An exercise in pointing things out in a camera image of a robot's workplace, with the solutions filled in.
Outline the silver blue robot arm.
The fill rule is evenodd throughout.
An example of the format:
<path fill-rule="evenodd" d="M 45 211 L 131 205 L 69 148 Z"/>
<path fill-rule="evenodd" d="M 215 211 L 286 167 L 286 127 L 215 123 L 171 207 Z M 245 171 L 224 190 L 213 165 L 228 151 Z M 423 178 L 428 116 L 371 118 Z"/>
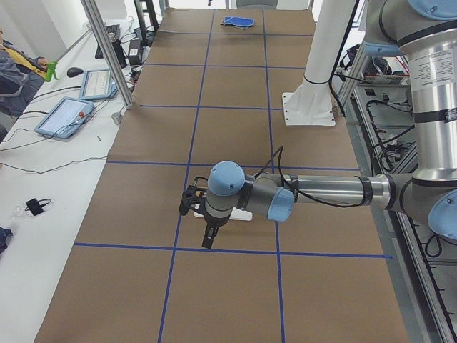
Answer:
<path fill-rule="evenodd" d="M 183 192 L 179 211 L 206 221 L 210 248 L 234 209 L 286 221 L 294 204 L 335 207 L 376 204 L 409 215 L 449 239 L 456 238 L 456 3 L 371 1 L 366 43 L 407 57 L 418 166 L 411 174 L 374 177 L 248 175 L 235 162 L 216 164 L 208 186 Z"/>

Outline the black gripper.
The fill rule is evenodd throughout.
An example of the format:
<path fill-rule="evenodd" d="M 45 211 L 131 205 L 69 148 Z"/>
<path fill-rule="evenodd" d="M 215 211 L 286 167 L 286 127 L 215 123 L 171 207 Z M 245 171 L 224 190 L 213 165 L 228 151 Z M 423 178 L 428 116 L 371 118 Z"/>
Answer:
<path fill-rule="evenodd" d="M 200 215 L 204 215 L 204 201 L 207 188 L 198 186 L 198 181 L 200 179 L 208 181 L 206 177 L 197 176 L 183 192 L 181 202 L 179 204 L 179 214 L 181 216 L 186 216 L 189 210 L 194 211 Z M 212 248 L 214 239 L 216 238 L 218 231 L 218 227 L 207 224 L 201 246 L 205 249 Z"/>

